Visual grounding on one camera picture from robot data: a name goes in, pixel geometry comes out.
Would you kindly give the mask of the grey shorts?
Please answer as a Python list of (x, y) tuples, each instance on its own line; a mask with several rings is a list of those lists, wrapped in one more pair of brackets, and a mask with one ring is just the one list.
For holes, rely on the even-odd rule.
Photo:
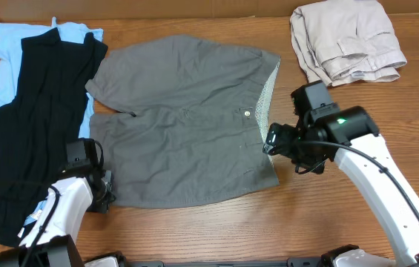
[(118, 206), (184, 208), (277, 186), (264, 154), (280, 57), (168, 36), (113, 50), (85, 87)]

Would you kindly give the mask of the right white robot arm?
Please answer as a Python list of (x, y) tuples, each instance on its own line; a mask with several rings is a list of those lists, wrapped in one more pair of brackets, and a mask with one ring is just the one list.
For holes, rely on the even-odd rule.
[(419, 266), (419, 197), (393, 160), (378, 126), (361, 107), (308, 123), (270, 125), (263, 151), (291, 160), (297, 174), (322, 174), (334, 162), (352, 181), (389, 239), (397, 266)]

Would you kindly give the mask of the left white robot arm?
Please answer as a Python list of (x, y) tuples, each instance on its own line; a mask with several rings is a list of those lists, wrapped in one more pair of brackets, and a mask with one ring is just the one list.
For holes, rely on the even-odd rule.
[(82, 260), (75, 241), (92, 201), (85, 178), (71, 177), (52, 184), (36, 224), (17, 248), (0, 253), (0, 267), (125, 267), (126, 259), (120, 252)]

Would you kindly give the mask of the black shirt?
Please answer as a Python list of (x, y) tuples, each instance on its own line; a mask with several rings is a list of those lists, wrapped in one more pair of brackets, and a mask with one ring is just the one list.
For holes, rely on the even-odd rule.
[(0, 107), (0, 244), (17, 246), (27, 216), (47, 196), (79, 138), (88, 105), (85, 85), (108, 47), (86, 33), (61, 40), (57, 29), (22, 40), (17, 93)]

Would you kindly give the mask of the folded beige trousers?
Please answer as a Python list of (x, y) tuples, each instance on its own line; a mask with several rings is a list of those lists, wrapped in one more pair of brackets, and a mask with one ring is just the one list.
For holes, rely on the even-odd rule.
[(407, 60), (378, 1), (331, 0), (296, 7), (291, 44), (309, 82), (337, 87), (393, 82)]

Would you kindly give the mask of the light blue shirt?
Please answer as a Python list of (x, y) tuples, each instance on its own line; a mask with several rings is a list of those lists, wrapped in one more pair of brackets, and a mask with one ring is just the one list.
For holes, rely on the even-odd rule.
[[(17, 93), (22, 62), (22, 39), (41, 35), (53, 28), (57, 28), (60, 39), (64, 42), (82, 44), (87, 33), (92, 33), (93, 37), (100, 42), (104, 37), (104, 30), (101, 28), (90, 29), (86, 24), (74, 22), (57, 24), (56, 17), (52, 18), (51, 26), (0, 23), (0, 107), (10, 103)], [(80, 126), (79, 138), (90, 137), (89, 122), (94, 114), (94, 99), (89, 93), (87, 93), (87, 98), (88, 103)], [(24, 221), (24, 225), (29, 225), (37, 220), (45, 203), (45, 200), (39, 202), (35, 211)]]

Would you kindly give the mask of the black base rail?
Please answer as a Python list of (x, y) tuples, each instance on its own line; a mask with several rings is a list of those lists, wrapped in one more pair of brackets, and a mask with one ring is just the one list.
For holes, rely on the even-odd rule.
[(162, 261), (128, 261), (125, 258), (103, 257), (91, 260), (84, 267), (322, 267), (319, 257), (292, 257), (282, 261), (236, 261), (236, 262), (198, 262), (164, 263)]

